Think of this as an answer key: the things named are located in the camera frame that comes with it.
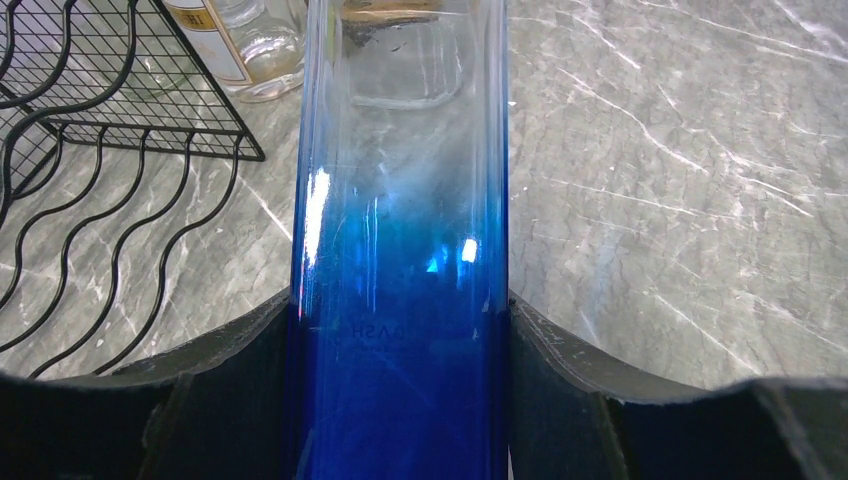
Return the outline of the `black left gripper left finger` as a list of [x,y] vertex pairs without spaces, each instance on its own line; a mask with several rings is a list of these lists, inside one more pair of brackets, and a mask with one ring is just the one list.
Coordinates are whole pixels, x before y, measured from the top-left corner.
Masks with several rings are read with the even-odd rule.
[[105,376],[1,378],[5,479],[288,479],[289,294]]

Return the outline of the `dark bottle black capsule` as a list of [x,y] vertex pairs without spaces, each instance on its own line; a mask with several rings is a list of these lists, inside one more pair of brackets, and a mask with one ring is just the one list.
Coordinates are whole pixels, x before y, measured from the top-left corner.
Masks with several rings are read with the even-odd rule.
[[163,5],[231,97],[269,102],[302,84],[305,0],[167,0]]

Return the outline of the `blue glass bottle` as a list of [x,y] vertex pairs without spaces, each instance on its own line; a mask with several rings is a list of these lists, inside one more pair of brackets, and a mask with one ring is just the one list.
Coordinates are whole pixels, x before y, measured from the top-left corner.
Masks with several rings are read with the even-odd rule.
[[287,307],[292,479],[504,479],[502,1],[313,1]]

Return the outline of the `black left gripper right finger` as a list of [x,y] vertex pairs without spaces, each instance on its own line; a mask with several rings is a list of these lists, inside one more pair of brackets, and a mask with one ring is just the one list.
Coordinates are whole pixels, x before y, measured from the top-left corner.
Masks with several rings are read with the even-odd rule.
[[716,391],[659,377],[513,297],[518,479],[843,479],[847,382],[755,378]]

